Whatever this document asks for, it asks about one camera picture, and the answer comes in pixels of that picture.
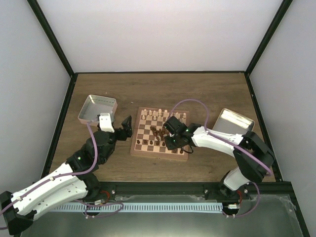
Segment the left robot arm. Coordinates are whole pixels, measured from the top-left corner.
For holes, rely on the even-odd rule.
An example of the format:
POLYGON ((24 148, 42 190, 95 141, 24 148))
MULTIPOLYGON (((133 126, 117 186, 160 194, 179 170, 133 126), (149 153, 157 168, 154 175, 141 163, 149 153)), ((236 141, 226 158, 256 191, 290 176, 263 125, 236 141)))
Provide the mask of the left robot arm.
POLYGON ((101 113, 95 120, 98 129, 56 170, 14 193, 0 195, 0 214, 9 234, 14 236, 29 228, 48 211, 76 199, 96 199, 101 187, 93 174, 113 154, 117 141, 132 136, 132 117, 128 116, 120 128, 114 128, 109 113, 101 113))

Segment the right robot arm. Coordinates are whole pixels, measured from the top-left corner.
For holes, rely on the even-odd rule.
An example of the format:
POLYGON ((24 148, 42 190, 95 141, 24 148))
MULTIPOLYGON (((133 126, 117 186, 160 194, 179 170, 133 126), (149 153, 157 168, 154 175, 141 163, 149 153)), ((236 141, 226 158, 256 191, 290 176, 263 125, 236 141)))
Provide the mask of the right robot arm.
POLYGON ((273 174, 271 167, 276 160, 272 150, 254 132, 228 134, 191 123, 185 125, 175 116, 170 117, 163 127, 169 132, 165 137, 168 150, 185 146, 209 148, 232 156, 237 168, 229 171, 221 181, 220 195, 230 199, 237 190, 249 183, 260 183, 265 176, 273 174))

